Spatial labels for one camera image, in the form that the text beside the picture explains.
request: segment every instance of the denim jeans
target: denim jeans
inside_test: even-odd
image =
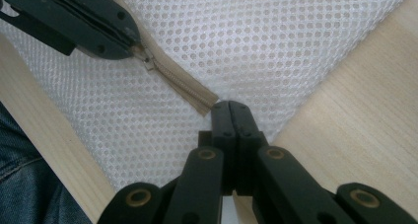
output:
[[[0,223],[91,223],[1,103]]]

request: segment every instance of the light wood table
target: light wood table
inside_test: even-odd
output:
[[[406,0],[390,14],[319,86],[274,144],[291,151],[323,187],[376,187],[418,219],[416,13],[418,0]],[[0,101],[91,220],[98,220],[112,188],[1,36]],[[236,198],[236,204],[242,223],[255,223],[250,199]]]

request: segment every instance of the white mesh fabric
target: white mesh fabric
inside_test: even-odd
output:
[[[125,0],[180,66],[247,104],[271,141],[338,61],[402,0]],[[119,189],[163,185],[197,145],[201,117],[133,59],[60,55],[0,22]]]

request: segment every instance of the black plastic part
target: black plastic part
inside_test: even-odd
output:
[[[252,211],[258,224],[284,223],[278,209],[274,206],[273,201],[262,185],[256,186],[254,195],[252,196]]]
[[[262,186],[285,223],[354,223],[331,196],[285,149],[259,149]]]
[[[1,9],[3,8],[3,0],[0,0],[0,14],[1,14]]]
[[[132,206],[127,202],[130,193],[141,194],[137,190],[147,190],[150,199],[144,205]],[[154,185],[136,183],[120,190],[104,210],[98,224],[157,224],[157,214],[162,202],[162,193]]]
[[[335,199],[356,223],[418,223],[386,195],[362,184],[353,183],[339,187]]]
[[[231,117],[230,102],[217,103],[212,109],[211,116],[212,146],[222,150],[225,157],[223,195],[231,195],[237,185],[236,156],[238,139]]]
[[[220,223],[223,162],[223,153],[216,148],[189,153],[163,223]]]
[[[256,154],[267,146],[264,134],[258,130],[250,109],[237,102],[230,102],[231,118],[238,137],[236,155],[236,191],[238,195],[252,195],[256,181]]]
[[[199,147],[189,153],[181,176],[153,191],[159,205],[153,204],[149,210],[144,206],[138,214],[122,210],[126,209],[123,198],[132,188],[123,189],[104,211],[101,220],[107,222],[100,223],[220,223],[221,196],[236,188],[240,195],[252,195],[252,210],[260,224],[417,224],[371,187],[345,185],[337,195],[323,189],[288,151],[268,146],[243,104],[215,105],[212,126],[212,131],[199,132]],[[353,190],[356,200],[351,196]]]
[[[0,18],[69,55],[78,46],[105,59],[132,56],[140,42],[135,21],[112,0],[4,0],[19,16]]]

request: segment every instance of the zipper tape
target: zipper tape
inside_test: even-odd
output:
[[[138,26],[142,44],[152,54],[153,67],[163,79],[185,100],[187,100],[203,116],[209,113],[213,105],[218,101],[218,96],[194,79],[182,69],[158,46],[145,26],[130,11],[123,0],[114,0],[128,11]]]

